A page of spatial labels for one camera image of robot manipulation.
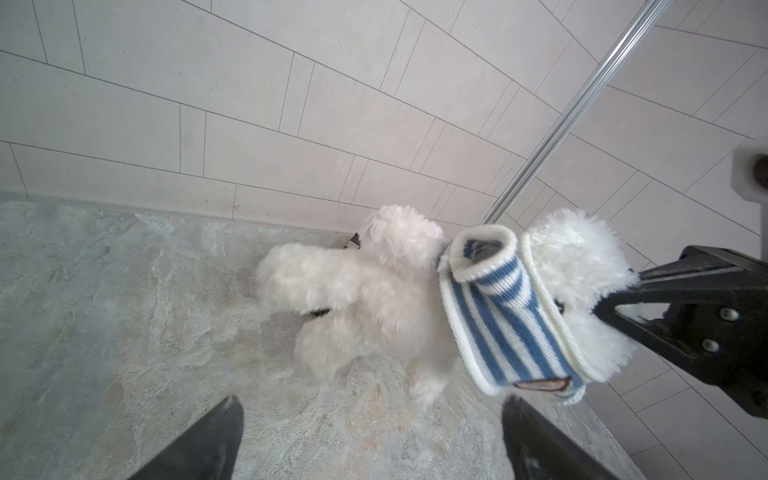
plush toy body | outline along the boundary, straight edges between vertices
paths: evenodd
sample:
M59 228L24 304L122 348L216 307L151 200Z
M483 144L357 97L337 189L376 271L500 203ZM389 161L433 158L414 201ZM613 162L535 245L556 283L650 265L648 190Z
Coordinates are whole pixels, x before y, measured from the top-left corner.
M490 250L475 248L473 253L479 255L465 255L467 244L475 245L475 237L488 240L488 235L492 237ZM487 273L493 270L489 265L499 267L512 261L518 241L510 230L498 225L468 229L449 247L439 225L410 207L392 206L382 208L370 219L360 240L361 250L299 244L275 247L257 271L259 295L265 305L298 313L331 309L302 327L294 349L296 360L319 379L333 377L337 369L358 356L382 353L409 359L406 388L416 404L427 406L448 382L461 349L468 371L485 393L518 386L560 391L569 398L575 392L578 399L578 388L583 383L608 380L634 349L631 340L591 314L601 297L636 281L618 249L617 239L601 220L562 210L524 235L521 244L528 261L521 265L534 270L528 274L538 288L531 291L547 310L542 320L545 327L536 332L554 329L550 338L554 343L542 345L548 352L552 345L560 347L562 361L558 360L557 365L563 366L555 368L556 373L547 366L526 367L528 376L519 375L519 365L515 371L509 354L516 357L516 352L498 348L506 343L521 354L526 365L532 365L534 357L530 354L537 352L537 347L525 339L515 343L521 338L516 336L519 330L510 327L521 317L512 313L510 318L497 315L502 327L495 329L487 315L478 311L477 304L462 310L461 302L452 302L450 292L458 290L446 280L471 282L462 275L467 277L467 272L478 269ZM517 278L511 277L511 283L504 288L516 288ZM458 285L459 289L463 285L471 298L470 286L461 282ZM483 295L493 303L492 289L482 285L479 288L485 289ZM562 314L557 312L555 301L564 306ZM489 309L499 314L499 309L505 307L498 304ZM537 322L538 317L535 314L530 321ZM506 337L500 339L497 333ZM489 375L485 362L488 357L477 348L472 351L470 347L476 347L478 341L490 346L492 351L487 352L498 356L491 361L501 363L503 378ZM489 378L492 388L487 388ZM552 388L557 382L567 385Z

stuffed animal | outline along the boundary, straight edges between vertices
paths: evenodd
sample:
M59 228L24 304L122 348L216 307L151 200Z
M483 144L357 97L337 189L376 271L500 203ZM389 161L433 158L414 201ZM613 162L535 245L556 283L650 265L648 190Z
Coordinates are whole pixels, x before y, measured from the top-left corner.
M516 387L575 402L634 350L591 312L637 281L597 218L560 210L520 239L482 225L449 242L411 207L389 206L369 219L360 241L360 250L281 245L257 270L266 306L330 308L303 325L293 351L318 379L358 356L407 359L407 392L426 407L461 357L488 395Z

screw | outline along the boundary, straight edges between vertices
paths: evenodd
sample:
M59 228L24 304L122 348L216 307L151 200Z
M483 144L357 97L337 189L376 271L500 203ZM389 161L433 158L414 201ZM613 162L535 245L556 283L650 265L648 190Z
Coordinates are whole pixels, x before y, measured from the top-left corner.
M728 308L728 307L721 308L720 318L728 322L735 322L739 319L739 313L732 308Z
M712 339L704 339L701 341L701 348L709 353L715 353L720 349L720 344Z

gray marble floor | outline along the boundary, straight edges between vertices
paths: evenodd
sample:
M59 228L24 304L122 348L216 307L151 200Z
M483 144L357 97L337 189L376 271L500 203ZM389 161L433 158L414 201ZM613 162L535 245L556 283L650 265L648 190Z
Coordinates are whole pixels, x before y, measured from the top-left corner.
M125 478L237 394L235 478L511 478L499 399L457 368L412 411L400 361L317 385L291 359L300 316L253 299L268 249L348 236L0 203L0 478ZM643 478L594 413L531 401L622 478Z

